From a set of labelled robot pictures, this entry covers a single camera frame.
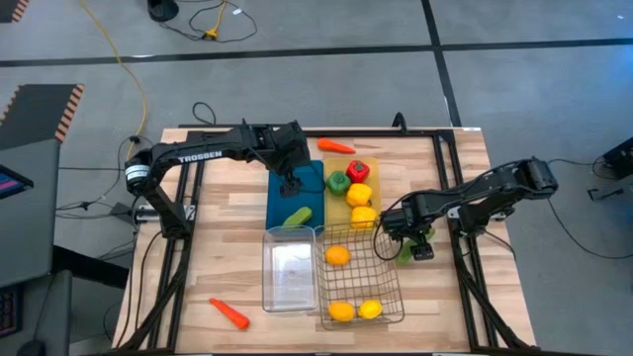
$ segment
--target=wooden table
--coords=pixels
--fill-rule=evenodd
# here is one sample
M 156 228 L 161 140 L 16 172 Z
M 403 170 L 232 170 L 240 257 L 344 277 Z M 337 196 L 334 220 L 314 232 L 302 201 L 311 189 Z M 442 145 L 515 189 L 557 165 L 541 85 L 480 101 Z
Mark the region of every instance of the wooden table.
M 169 129 L 164 131 L 162 140 L 183 141 L 186 135 L 187 130 Z M 489 168 L 484 137 L 480 130 L 473 129 L 455 129 L 455 136 L 464 180 L 468 181 Z M 412 190 L 439 188 L 434 150 L 431 139 L 427 137 L 337 140 L 356 148 L 357 157 L 371 156 L 380 160 L 383 209 Z M 319 151 L 315 139 L 309 138 L 309 145 L 313 159 L 339 156 Z M 452 177 L 448 149 L 443 149 L 443 152 L 447 173 Z M 189 174 L 190 181 L 193 181 L 193 169 Z M 163 189 L 171 194 L 172 200 L 179 173 L 180 168 L 173 168 L 163 180 Z M 206 163 L 177 352 L 423 352 L 469 349 L 446 219 L 439 219 L 433 224 L 436 234 L 431 242 L 435 258 L 399 267 L 406 311 L 402 322 L 326 331 L 320 326 L 318 311 L 265 312 L 261 306 L 261 255 L 267 177 L 268 172 L 258 162 L 246 164 L 220 159 Z M 135 269 L 132 272 L 131 325 L 136 319 L 138 267 L 149 240 L 158 230 L 158 223 L 147 223 L 138 235 Z M 508 240 L 504 223 L 491 222 L 488 230 Z M 478 242 L 492 304 L 520 338 L 534 344 L 512 255 L 485 236 L 480 236 Z M 147 257 L 140 319 L 154 303 L 164 249 L 165 239 L 159 237 Z M 119 316 L 115 344 L 121 337 L 128 313 L 127 295 L 128 291 Z M 247 315 L 251 321 L 250 328 L 245 332 L 237 331 L 209 304 L 211 297 L 223 300 Z M 485 344 L 481 312 L 474 300 L 473 306 L 480 343 Z M 169 311 L 171 306 L 167 307 L 163 316 L 159 346 L 166 344 Z M 125 339 L 130 337 L 133 329 L 128 327 Z

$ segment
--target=clear plastic container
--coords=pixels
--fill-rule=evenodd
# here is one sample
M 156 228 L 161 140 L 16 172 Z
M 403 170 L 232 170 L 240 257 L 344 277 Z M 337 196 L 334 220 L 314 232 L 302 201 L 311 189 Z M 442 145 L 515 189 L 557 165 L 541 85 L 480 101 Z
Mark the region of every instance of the clear plastic container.
M 312 228 L 276 226 L 264 233 L 262 307 L 267 312 L 310 311 L 317 307 Z

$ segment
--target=lemon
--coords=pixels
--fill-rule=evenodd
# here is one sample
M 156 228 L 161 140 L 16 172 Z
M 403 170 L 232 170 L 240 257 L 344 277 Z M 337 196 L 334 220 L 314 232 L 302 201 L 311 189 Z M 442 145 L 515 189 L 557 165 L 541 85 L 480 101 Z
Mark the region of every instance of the lemon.
M 360 306 L 360 311 L 358 311 L 358 314 L 362 318 L 369 319 L 380 315 L 381 312 L 383 312 L 383 305 L 380 303 L 380 301 L 371 300 L 366 301 Z

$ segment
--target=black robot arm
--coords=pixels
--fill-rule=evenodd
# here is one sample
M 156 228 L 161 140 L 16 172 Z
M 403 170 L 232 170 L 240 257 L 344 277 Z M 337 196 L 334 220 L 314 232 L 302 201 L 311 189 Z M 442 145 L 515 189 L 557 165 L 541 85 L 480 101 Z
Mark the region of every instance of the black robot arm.
M 493 215 L 509 216 L 517 202 L 547 199 L 557 189 L 546 162 L 537 158 L 513 161 L 451 189 L 411 192 L 401 198 L 401 209 L 383 212 L 381 224 L 391 239 L 402 241 L 408 237 L 416 242 L 411 248 L 414 259 L 430 259 L 433 250 L 425 234 L 449 211 L 456 209 L 462 232 L 478 234 Z
M 242 125 L 224 134 L 202 136 L 200 140 L 159 143 L 144 149 L 126 162 L 128 191 L 144 197 L 160 216 L 164 237 L 188 238 L 191 227 L 182 205 L 172 202 L 160 187 L 173 166 L 218 158 L 250 162 L 258 160 L 284 179 L 280 194 L 299 193 L 301 181 L 293 176 L 296 167 L 310 164 L 306 136 L 294 121 L 273 130 L 268 125 Z

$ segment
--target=metal wire basket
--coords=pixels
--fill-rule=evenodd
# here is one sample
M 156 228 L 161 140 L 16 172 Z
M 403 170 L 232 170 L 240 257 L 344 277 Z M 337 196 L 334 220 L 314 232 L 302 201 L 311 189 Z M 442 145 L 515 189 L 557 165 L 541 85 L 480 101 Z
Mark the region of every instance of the metal wire basket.
M 399 322 L 405 318 L 403 296 L 393 261 L 384 261 L 374 252 L 373 228 L 352 228 L 349 223 L 319 226 L 316 228 L 316 269 L 320 320 L 323 328 L 340 328 Z M 325 251 L 332 245 L 342 245 L 351 252 L 345 265 L 331 265 L 325 261 Z M 388 235 L 380 230 L 376 249 L 381 256 L 393 256 L 396 249 Z M 369 300 L 378 300 L 383 312 L 373 319 L 359 316 L 360 306 Z M 340 322 L 331 318 L 330 303 L 342 301 L 355 308 L 351 321 Z

